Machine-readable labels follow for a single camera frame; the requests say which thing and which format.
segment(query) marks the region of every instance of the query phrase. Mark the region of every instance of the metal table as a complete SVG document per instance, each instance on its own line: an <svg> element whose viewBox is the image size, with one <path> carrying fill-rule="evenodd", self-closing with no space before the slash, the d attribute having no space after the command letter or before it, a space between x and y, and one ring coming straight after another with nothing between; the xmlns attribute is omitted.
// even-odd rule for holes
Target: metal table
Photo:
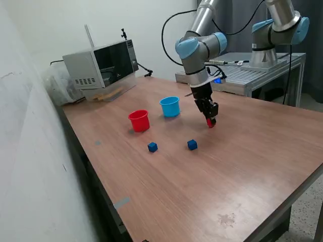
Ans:
<svg viewBox="0 0 323 242"><path fill-rule="evenodd" d="M251 97L252 92L265 84L277 79L278 77L288 73L289 70L289 54L288 53L278 53L279 59L286 59L287 62L276 69L266 73L258 71L245 71L242 70L242 66L234 65L218 65L228 76L227 82L225 84L212 83L212 88L216 91L230 92L242 96ZM213 60L215 61L248 61L251 59L251 53L227 53L221 55ZM305 66L306 54L305 53L293 53L292 54L292 73L290 86L288 87L288 105L299 107L303 76L304 76L304 66ZM184 72L175 74L176 81L181 83L187 83Z"/></svg>

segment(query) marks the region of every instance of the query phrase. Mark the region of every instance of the gray curtain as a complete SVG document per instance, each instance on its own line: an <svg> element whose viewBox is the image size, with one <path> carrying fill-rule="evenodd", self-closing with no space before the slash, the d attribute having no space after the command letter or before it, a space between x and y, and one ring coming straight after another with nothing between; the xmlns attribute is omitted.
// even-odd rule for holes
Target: gray curtain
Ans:
<svg viewBox="0 0 323 242"><path fill-rule="evenodd" d="M214 17L221 30L233 33L248 22L260 0L222 0ZM292 0L295 10L302 16L310 18L310 28L307 38L300 45L293 46L293 52L304 52L306 66L303 92L310 94L317 102L323 103L323 1L322 0ZM228 37L227 52L251 52L252 25L271 18L265 4L258 9L250 25L240 34ZM218 31L210 27L210 33ZM289 52L287 46L277 46L277 52Z"/></svg>

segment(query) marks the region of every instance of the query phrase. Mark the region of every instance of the white wall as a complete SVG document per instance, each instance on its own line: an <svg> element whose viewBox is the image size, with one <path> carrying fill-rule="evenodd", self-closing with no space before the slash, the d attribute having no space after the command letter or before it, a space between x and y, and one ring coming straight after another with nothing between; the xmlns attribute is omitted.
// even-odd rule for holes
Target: white wall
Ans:
<svg viewBox="0 0 323 242"><path fill-rule="evenodd" d="M0 30L0 241L99 241L60 120L1 2Z"/></svg>
<svg viewBox="0 0 323 242"><path fill-rule="evenodd" d="M88 24L97 46L121 40L121 28L133 39L138 62L155 77L175 79L182 67L165 56L161 30L174 13L196 8L196 0L2 0L42 72L50 61L90 47ZM184 36L194 14L177 16L165 31L166 48L180 61L175 42Z"/></svg>

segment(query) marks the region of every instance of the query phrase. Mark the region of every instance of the robotic arm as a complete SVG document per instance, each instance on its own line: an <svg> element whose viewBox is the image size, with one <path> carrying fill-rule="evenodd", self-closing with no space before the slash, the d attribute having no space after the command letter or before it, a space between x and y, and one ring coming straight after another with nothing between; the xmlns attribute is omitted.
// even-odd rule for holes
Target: robotic arm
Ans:
<svg viewBox="0 0 323 242"><path fill-rule="evenodd" d="M190 30L176 43L188 78L195 103L212 128L216 124L219 105L211 98L212 88L204 62L220 55L227 47L223 33L205 36L218 3L221 0L203 0L199 5ZM253 26L251 66L264 67L277 63L275 45L298 44L303 41L309 27L309 19L294 11L291 0L265 0L272 20Z"/></svg>

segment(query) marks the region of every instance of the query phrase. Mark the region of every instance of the floor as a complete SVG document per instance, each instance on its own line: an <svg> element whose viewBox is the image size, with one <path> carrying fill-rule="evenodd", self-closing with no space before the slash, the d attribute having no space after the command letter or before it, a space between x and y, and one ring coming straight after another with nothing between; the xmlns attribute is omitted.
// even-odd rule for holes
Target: floor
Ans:
<svg viewBox="0 0 323 242"><path fill-rule="evenodd" d="M301 107L323 112L323 104L303 94ZM323 175L303 194L292 207L290 229L278 242L312 242L323 200Z"/></svg>

